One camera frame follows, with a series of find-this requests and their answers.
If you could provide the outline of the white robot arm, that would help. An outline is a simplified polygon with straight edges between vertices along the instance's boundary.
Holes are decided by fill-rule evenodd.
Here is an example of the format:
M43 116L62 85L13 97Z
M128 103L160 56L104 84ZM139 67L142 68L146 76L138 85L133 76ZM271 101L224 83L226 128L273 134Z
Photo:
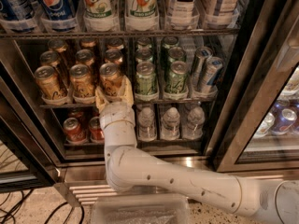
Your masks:
M137 147L132 85L110 102L96 89L107 183L116 191L157 186L268 224L299 224L298 180L260 180L163 161Z

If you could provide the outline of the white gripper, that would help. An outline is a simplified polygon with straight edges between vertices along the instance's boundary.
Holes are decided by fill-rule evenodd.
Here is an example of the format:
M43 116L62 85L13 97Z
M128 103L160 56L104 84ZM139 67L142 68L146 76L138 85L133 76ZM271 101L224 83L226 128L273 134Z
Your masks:
M95 89L95 104L100 112L101 128L105 129L114 122L127 121L135 126L135 112L130 105L134 103L132 83L127 76L122 79L121 94L122 102L109 103L102 89L97 86Z

